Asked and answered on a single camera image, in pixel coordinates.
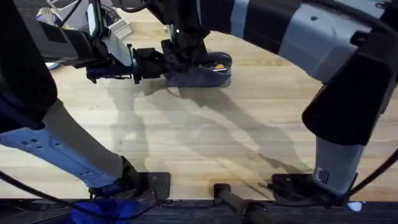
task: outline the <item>wooden table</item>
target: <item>wooden table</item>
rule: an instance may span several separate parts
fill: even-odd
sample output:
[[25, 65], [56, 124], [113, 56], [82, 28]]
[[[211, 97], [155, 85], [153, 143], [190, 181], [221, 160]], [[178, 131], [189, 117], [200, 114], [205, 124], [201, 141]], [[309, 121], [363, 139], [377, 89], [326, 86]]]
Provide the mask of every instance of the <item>wooden table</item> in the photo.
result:
[[[135, 48], [156, 47], [167, 38], [148, 12], [129, 14]], [[225, 88], [167, 88], [164, 80], [100, 80], [85, 70], [53, 72], [59, 98], [72, 116], [109, 150], [141, 171], [172, 175], [171, 198], [211, 198], [214, 183], [227, 182], [244, 198], [272, 198], [258, 187], [275, 173], [311, 173], [315, 136], [301, 114], [321, 84], [284, 59], [237, 38], [212, 33], [210, 51], [233, 57], [231, 84]], [[381, 117], [363, 154], [362, 180], [398, 146], [398, 94]], [[83, 182], [17, 149], [0, 148], [0, 169], [48, 194], [87, 198]], [[398, 200], [394, 166], [355, 200]], [[4, 182], [1, 198], [32, 197]]]

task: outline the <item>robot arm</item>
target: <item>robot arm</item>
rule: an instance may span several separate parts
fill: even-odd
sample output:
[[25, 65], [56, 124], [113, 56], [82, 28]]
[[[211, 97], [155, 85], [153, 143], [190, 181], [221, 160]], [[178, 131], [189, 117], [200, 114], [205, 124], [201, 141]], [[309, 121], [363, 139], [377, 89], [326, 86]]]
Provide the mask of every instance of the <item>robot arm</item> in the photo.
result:
[[[332, 197], [344, 195], [354, 182], [358, 162], [373, 127], [397, 85], [398, 43], [391, 34], [314, 2], [154, 1], [148, 5], [148, 10], [172, 31], [171, 38], [162, 41], [161, 54], [154, 49], [123, 46], [101, 26], [96, 10], [98, 1], [89, 1], [89, 34], [37, 22], [35, 26], [27, 26], [12, 1], [5, 1], [3, 4], [13, 12], [15, 18], [12, 19], [16, 21], [6, 30], [10, 30], [8, 37], [15, 36], [15, 39], [3, 36], [1, 43], [13, 52], [28, 52], [23, 55], [22, 67], [35, 69], [15, 74], [12, 62], [16, 59], [20, 62], [21, 56], [11, 53], [1, 57], [0, 103], [4, 105], [1, 119], [9, 124], [1, 132], [1, 144], [33, 153], [104, 194], [137, 188], [140, 180], [134, 168], [107, 151], [65, 111], [39, 55], [46, 62], [86, 67], [87, 76], [94, 83], [98, 78], [121, 78], [120, 75], [130, 74], [134, 74], [134, 80], [139, 83], [142, 78], [159, 78], [166, 72], [182, 73], [192, 65], [199, 66], [207, 55], [203, 39], [215, 30], [278, 54], [324, 84], [303, 113], [304, 124], [317, 136], [312, 183]], [[394, 25], [391, 12], [396, 12], [397, 1], [389, 10], [376, 7], [372, 1], [361, 6], [355, 2], [347, 4], [382, 20], [388, 18], [384, 22]], [[20, 42], [29, 43], [29, 46], [19, 45]], [[23, 89], [20, 82], [15, 82], [15, 77], [25, 78], [27, 72], [31, 73], [26, 78], [28, 81], [47, 82], [46, 85], [41, 83], [45, 86], [41, 95], [24, 93], [36, 91], [37, 85]], [[114, 167], [104, 162], [110, 160]], [[278, 186], [285, 187], [285, 182], [281, 183], [276, 177], [271, 187], [278, 191]]]

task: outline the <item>dark floor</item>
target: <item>dark floor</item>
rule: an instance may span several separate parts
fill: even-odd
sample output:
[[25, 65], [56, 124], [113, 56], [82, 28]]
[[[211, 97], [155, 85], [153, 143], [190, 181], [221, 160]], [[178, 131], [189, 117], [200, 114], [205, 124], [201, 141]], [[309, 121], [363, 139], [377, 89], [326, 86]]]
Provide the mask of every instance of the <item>dark floor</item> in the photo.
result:
[[[60, 6], [71, 0], [60, 1]], [[17, 7], [25, 16], [34, 18], [40, 7], [46, 5], [45, 0], [15, 0]], [[182, 202], [184, 206], [197, 206], [209, 204], [209, 201]], [[398, 203], [366, 203], [361, 212], [353, 212], [349, 208], [282, 208], [268, 206], [275, 220], [288, 219], [299, 223], [398, 223]], [[0, 223], [32, 223], [54, 215], [63, 214], [68, 210], [56, 212], [9, 212], [0, 207]], [[154, 208], [145, 215], [134, 220], [140, 223], [186, 223], [186, 224], [231, 224], [236, 222], [236, 217], [227, 207], [211, 209], [167, 209]]]

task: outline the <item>black metal bracket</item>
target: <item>black metal bracket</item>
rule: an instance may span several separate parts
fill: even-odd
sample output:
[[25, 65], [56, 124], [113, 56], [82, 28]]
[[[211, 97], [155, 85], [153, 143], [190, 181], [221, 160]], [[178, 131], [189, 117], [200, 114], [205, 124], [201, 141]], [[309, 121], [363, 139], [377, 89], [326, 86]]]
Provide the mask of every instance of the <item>black metal bracket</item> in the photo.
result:
[[[353, 187], [356, 176], [349, 189]], [[279, 202], [315, 202], [323, 204], [325, 208], [331, 208], [332, 206], [340, 207], [349, 201], [345, 195], [333, 195], [315, 185], [311, 174], [274, 174], [272, 183], [267, 187], [274, 192], [274, 198]]]

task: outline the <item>gray robot arm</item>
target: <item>gray robot arm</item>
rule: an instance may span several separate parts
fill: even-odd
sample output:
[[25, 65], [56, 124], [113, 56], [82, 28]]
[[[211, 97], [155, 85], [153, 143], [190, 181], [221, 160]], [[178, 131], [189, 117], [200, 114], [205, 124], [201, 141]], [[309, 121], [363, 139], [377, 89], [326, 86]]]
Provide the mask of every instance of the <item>gray robot arm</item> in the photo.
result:
[[[367, 12], [377, 19], [385, 13], [383, 4], [389, 3], [385, 1], [339, 2]], [[355, 54], [359, 49], [358, 44], [353, 41], [356, 35], [368, 35], [373, 30], [360, 20], [311, 1], [214, 2], [197, 0], [197, 11], [203, 27], [234, 35], [286, 58], [306, 71], [312, 78], [321, 81], [325, 85], [323, 89], [329, 88], [328, 85], [333, 83], [335, 76], [341, 74], [347, 62], [356, 57]], [[382, 94], [386, 94], [386, 98], [391, 97], [391, 88], [394, 89], [396, 86], [394, 79], [389, 78], [392, 86], [386, 86], [385, 90], [381, 90]], [[359, 81], [353, 84], [362, 85]], [[363, 88], [367, 88], [368, 84], [365, 83]], [[378, 108], [376, 110], [381, 113], [387, 103], [383, 97], [380, 97], [379, 102], [380, 104], [375, 104], [375, 108]], [[337, 103], [335, 106], [344, 108], [347, 105]], [[352, 107], [348, 106], [346, 110], [351, 110]], [[308, 118], [309, 116], [303, 117], [306, 125]], [[373, 125], [377, 119], [378, 115], [369, 118]], [[368, 136], [371, 134], [373, 125], [367, 130]], [[333, 195], [344, 195], [354, 182], [359, 160], [369, 138], [364, 141], [344, 142], [330, 137], [331, 135], [321, 134], [320, 128], [314, 129], [313, 125], [307, 125], [307, 127], [317, 135], [313, 182]], [[348, 128], [348, 125], [342, 126], [340, 130], [334, 129], [334, 132], [344, 132], [343, 130]]]

